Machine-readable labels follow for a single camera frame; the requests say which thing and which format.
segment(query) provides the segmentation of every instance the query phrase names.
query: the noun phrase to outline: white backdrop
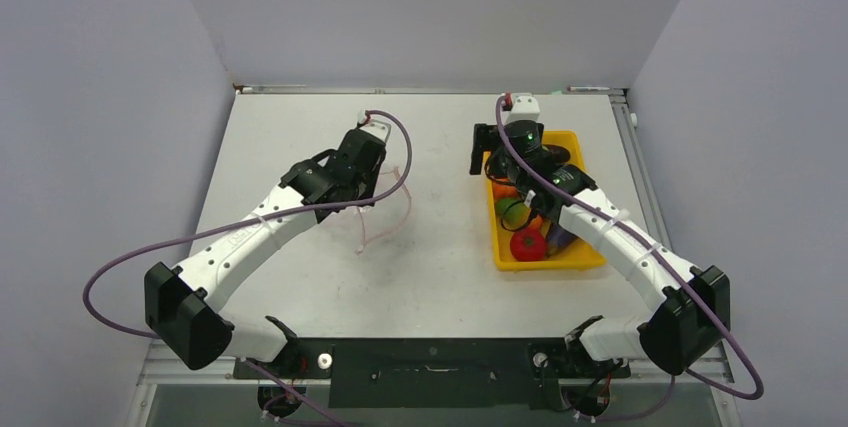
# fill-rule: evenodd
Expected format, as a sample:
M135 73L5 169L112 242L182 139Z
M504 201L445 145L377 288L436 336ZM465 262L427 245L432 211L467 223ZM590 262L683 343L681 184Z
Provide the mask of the white backdrop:
M122 425L146 340L83 309L107 260L193 230L232 88L189 0L0 0L0 419ZM142 277L96 287L142 327Z
M678 0L191 0L237 83L628 87Z
M681 0L631 91L675 249L730 276L746 426L848 424L846 26L847 0Z

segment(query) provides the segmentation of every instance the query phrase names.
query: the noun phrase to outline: tabletop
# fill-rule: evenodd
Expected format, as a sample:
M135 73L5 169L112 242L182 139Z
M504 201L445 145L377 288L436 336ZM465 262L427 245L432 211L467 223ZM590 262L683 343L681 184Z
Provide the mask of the tabletop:
M644 228L606 95L540 95L546 130L578 136L586 170ZM500 272L492 258L484 177L468 174L472 127L494 123L494 95L239 95L198 226L241 219L295 162L338 146L362 109L397 116L413 144L411 210L367 245L353 209L286 244L231 297L225 312L273 315L304 337L553 337L593 315L647 312L609 266L587 272ZM403 167L400 131L383 171ZM381 176L378 191L394 181ZM363 214L369 236L403 218L397 192ZM192 246L195 252L205 241Z

